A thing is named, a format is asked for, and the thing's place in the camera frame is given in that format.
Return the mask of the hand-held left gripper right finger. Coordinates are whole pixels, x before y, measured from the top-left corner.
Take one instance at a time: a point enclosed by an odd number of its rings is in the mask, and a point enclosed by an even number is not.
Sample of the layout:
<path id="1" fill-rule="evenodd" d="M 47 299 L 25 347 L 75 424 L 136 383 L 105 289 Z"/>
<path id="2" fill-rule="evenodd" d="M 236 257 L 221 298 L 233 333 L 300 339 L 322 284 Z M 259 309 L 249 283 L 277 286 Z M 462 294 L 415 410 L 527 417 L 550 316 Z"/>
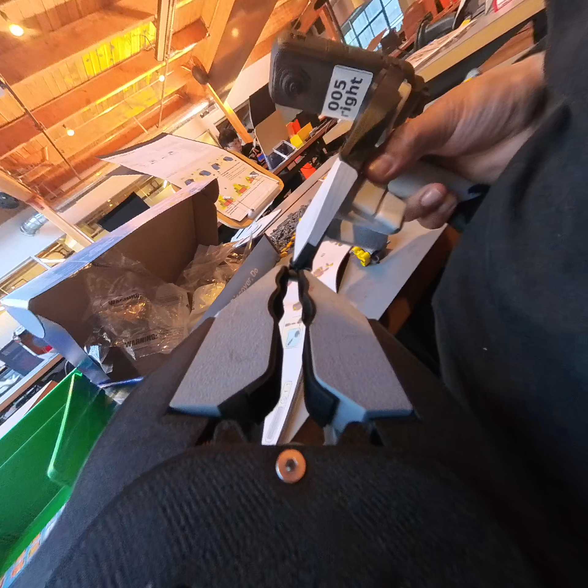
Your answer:
<path id="1" fill-rule="evenodd" d="M 319 425 L 413 414 L 368 319 L 310 271 L 298 274 L 305 406 Z"/>

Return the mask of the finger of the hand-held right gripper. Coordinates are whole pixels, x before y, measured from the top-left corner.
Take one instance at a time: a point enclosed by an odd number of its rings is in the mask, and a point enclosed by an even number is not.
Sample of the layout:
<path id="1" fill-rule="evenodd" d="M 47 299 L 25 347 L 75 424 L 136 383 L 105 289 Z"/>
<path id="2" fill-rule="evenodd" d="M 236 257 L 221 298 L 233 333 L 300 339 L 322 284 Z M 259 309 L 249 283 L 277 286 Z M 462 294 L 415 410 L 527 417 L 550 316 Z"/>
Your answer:
<path id="1" fill-rule="evenodd" d="M 292 261 L 312 265 L 318 246 L 330 223 L 355 186 L 359 174 L 356 169 L 335 158 L 325 180 L 308 205 L 296 228 Z"/>

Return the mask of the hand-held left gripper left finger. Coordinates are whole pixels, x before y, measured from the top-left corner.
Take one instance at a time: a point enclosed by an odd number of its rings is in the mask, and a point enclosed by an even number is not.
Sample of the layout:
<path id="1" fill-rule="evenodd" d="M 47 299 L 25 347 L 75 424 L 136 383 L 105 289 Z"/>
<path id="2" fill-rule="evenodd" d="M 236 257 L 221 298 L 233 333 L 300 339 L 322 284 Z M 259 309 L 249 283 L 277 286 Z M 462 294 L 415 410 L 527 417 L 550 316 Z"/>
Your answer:
<path id="1" fill-rule="evenodd" d="M 279 397 L 279 321 L 288 269 L 270 269 L 202 327 L 208 331 L 170 403 L 194 416 L 266 416 Z"/>

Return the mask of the person's right hand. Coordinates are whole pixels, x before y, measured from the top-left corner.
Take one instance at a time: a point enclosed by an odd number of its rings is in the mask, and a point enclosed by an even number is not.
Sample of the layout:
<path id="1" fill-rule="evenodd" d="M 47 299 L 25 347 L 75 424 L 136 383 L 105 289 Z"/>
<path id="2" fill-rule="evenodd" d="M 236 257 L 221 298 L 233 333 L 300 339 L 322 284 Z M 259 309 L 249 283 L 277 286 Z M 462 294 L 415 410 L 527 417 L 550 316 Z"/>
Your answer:
<path id="1" fill-rule="evenodd" d="M 496 67 L 453 88 L 394 130 L 365 167 L 388 183 L 423 158 L 491 185 L 545 116 L 545 52 Z"/>

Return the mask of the pile of loose building bricks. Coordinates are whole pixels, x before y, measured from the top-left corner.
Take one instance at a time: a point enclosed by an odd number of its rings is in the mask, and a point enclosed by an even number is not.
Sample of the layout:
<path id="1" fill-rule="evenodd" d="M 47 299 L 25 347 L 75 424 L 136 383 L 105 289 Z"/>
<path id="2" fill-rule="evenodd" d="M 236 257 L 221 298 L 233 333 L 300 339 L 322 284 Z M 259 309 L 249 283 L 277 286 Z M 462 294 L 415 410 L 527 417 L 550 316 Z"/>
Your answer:
<path id="1" fill-rule="evenodd" d="M 290 213 L 282 223 L 268 234 L 269 240 L 281 257 L 286 256 L 293 248 L 296 228 L 307 208 L 308 204 L 302 205 L 298 210 Z"/>

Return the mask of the white building instruction booklet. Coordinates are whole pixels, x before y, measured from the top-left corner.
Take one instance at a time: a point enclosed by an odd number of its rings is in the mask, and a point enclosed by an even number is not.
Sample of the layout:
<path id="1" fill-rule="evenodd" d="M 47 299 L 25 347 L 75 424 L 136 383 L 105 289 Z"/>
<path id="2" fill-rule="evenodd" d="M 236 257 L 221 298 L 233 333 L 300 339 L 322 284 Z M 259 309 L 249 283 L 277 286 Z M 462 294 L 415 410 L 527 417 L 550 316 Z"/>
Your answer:
<path id="1" fill-rule="evenodd" d="M 337 291 L 337 274 L 349 256 L 351 246 L 326 239 L 321 243 L 312 263 L 312 275 L 333 291 Z M 299 287 L 290 279 L 283 299 L 284 312 L 279 322 L 283 346 L 281 393 L 275 408 L 263 423 L 262 445 L 284 445 L 293 440 L 305 423 L 308 412 L 303 389 L 303 344 L 305 325 Z"/>

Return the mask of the clear plastic bag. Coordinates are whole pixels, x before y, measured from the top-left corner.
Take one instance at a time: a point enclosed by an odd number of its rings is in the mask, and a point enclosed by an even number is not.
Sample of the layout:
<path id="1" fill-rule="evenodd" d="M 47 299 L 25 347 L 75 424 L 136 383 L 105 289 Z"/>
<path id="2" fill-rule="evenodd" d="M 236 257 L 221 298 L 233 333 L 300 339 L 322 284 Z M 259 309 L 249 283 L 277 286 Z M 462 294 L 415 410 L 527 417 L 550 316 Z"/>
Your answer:
<path id="1" fill-rule="evenodd" d="M 91 328 L 84 350 L 106 364 L 110 349 L 130 360 L 168 354 L 210 310 L 248 255 L 243 243 L 199 245 L 175 283 L 140 262 L 107 254 L 83 273 Z"/>

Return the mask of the instruction sheet display stand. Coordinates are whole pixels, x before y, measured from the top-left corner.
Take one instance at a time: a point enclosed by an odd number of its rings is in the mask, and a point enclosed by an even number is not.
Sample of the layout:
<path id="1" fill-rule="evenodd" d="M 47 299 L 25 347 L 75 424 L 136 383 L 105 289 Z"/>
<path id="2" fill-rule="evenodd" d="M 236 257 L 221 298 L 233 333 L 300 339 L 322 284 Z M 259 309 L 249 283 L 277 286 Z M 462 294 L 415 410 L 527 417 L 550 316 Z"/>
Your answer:
<path id="1" fill-rule="evenodd" d="M 276 175 L 241 154 L 167 133 L 98 158 L 166 180 L 182 192 L 217 181 L 217 220 L 234 229 L 253 223 L 284 187 Z"/>

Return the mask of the dark grey cardboard box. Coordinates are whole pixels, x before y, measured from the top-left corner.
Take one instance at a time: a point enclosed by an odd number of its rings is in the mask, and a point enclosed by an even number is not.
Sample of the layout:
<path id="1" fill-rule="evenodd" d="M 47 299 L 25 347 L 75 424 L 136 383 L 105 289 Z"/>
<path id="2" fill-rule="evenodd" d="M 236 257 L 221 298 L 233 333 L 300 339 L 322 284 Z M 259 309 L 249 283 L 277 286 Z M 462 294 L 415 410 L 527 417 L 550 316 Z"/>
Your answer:
<path id="1" fill-rule="evenodd" d="M 83 349 L 91 327 L 84 319 L 90 298 L 82 271 L 104 255 L 121 254 L 164 282 L 176 282 L 197 246 L 218 244 L 218 196 L 215 178 L 191 183 L 10 293 L 2 304 L 92 383 L 110 381 Z"/>

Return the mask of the white paper sheet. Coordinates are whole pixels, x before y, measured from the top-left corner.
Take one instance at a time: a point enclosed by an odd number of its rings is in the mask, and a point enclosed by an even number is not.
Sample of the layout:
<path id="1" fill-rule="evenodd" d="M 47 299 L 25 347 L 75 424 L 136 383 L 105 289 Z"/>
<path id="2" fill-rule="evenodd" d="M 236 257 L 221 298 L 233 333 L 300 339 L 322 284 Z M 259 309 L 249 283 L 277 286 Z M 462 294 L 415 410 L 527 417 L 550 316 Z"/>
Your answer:
<path id="1" fill-rule="evenodd" d="M 472 21 L 470 19 L 466 19 L 465 24 L 460 25 L 457 30 L 452 31 L 451 33 L 448 33 L 437 40 L 432 40 L 425 47 L 408 55 L 405 58 L 405 61 L 410 63 L 415 69 L 420 67 L 422 64 L 431 61 L 433 57 L 439 54 L 442 50 L 447 49 L 455 44 L 457 40 L 459 40 L 468 29 L 470 29 L 472 26 L 471 22 Z"/>

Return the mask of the person's dark top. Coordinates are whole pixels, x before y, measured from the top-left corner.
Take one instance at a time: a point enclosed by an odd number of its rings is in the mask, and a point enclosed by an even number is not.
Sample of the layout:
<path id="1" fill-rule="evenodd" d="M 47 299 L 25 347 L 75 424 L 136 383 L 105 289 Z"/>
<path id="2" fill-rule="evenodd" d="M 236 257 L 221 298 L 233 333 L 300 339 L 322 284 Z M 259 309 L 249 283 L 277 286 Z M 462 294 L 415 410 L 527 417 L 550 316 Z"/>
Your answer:
<path id="1" fill-rule="evenodd" d="M 549 1 L 545 118 L 465 228 L 436 292 L 450 391 L 558 526 L 587 587 L 587 1 Z"/>

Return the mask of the green plastic bin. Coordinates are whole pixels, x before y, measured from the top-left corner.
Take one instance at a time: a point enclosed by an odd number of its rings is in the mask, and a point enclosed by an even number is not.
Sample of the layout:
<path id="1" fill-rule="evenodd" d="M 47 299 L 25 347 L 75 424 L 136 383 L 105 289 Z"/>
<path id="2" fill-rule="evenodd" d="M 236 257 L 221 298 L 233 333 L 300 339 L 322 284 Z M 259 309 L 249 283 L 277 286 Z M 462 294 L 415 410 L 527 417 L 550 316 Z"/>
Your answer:
<path id="1" fill-rule="evenodd" d="M 74 371 L 1 437 L 2 576 L 15 576 L 44 542 L 116 409 Z"/>

